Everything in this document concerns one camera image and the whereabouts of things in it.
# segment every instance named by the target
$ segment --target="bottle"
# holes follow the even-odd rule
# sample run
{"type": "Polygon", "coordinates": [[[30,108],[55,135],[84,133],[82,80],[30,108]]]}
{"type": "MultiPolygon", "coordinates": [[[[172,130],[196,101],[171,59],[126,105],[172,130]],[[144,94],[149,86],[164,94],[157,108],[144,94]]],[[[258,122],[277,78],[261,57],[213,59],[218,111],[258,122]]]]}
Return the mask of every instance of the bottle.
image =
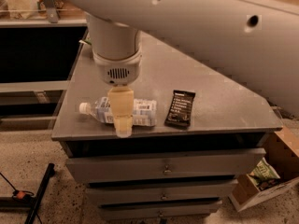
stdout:
{"type": "MultiPolygon", "coordinates": [[[[154,100],[134,99],[133,125],[155,126],[156,125],[157,102],[154,100]]],[[[102,123],[113,124],[113,115],[107,97],[95,101],[93,104],[81,103],[79,113],[91,115],[102,123]]]]}

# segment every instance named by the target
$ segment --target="wooden panel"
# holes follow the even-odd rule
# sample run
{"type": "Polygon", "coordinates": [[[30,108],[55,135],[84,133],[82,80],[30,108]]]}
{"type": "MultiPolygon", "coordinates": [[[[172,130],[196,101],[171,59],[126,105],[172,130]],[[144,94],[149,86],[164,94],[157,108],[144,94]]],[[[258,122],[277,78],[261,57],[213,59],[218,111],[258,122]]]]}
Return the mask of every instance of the wooden panel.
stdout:
{"type": "Polygon", "coordinates": [[[121,208],[100,208],[101,218],[105,220],[147,217],[173,217],[216,212],[222,201],[172,203],[153,205],[131,205],[121,208]]]}
{"type": "Polygon", "coordinates": [[[86,189],[86,194],[97,206],[113,203],[167,202],[228,196],[236,184],[236,180],[157,183],[86,189]]]}
{"type": "Polygon", "coordinates": [[[79,183],[242,175],[264,156],[263,148],[68,159],[79,183]]]}

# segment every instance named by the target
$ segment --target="floor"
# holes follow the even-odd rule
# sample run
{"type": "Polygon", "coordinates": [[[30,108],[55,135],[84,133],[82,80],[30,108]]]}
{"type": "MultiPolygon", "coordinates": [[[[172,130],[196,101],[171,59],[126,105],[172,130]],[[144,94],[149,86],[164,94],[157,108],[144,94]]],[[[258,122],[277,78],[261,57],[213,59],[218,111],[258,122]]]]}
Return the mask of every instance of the floor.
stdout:
{"type": "MultiPolygon", "coordinates": [[[[283,122],[299,136],[299,121],[283,119],[283,122]]],[[[68,173],[64,162],[66,155],[58,142],[51,141],[51,129],[38,130],[35,125],[21,130],[21,122],[4,125],[0,132],[0,172],[17,189],[37,192],[48,163],[55,164],[56,174],[50,179],[44,199],[38,211],[42,223],[49,224],[159,224],[158,218],[105,222],[97,208],[84,196],[84,186],[76,183],[68,173]]],[[[0,178],[0,196],[11,196],[13,189],[0,178]]],[[[0,223],[24,223],[26,213],[0,212],[0,223]]],[[[240,213],[235,211],[228,198],[217,213],[208,217],[170,217],[168,224],[218,224],[218,223],[272,223],[297,224],[299,219],[299,186],[284,195],[258,204],[240,213]]]]}

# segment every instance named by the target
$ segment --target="gray countertop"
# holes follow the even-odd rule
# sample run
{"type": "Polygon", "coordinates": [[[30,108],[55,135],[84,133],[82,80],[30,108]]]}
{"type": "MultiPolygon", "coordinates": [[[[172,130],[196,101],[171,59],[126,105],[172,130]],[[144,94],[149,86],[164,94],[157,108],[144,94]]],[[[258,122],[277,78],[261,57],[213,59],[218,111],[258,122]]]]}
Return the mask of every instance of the gray countertop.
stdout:
{"type": "MultiPolygon", "coordinates": [[[[282,127],[263,97],[161,41],[142,34],[142,53],[140,76],[130,88],[134,90],[135,98],[157,101],[157,125],[134,126],[132,137],[268,132],[282,127]],[[173,90],[196,93],[191,126],[187,129],[164,125],[173,90]]],[[[84,45],[53,128],[52,139],[118,138],[113,125],[100,123],[78,112],[80,103],[92,103],[107,96],[110,88],[100,80],[91,47],[84,45]]]]}

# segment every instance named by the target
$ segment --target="brown box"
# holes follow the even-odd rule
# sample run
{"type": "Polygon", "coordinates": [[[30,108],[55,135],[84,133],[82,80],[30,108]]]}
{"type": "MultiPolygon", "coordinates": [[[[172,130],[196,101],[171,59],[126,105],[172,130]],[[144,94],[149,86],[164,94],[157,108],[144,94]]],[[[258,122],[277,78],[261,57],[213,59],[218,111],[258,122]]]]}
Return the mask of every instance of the brown box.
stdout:
{"type": "Polygon", "coordinates": [[[260,191],[248,175],[241,175],[230,199],[239,212],[283,194],[299,183],[299,138],[287,127],[271,134],[263,144],[265,159],[281,177],[281,183],[260,191]]]}

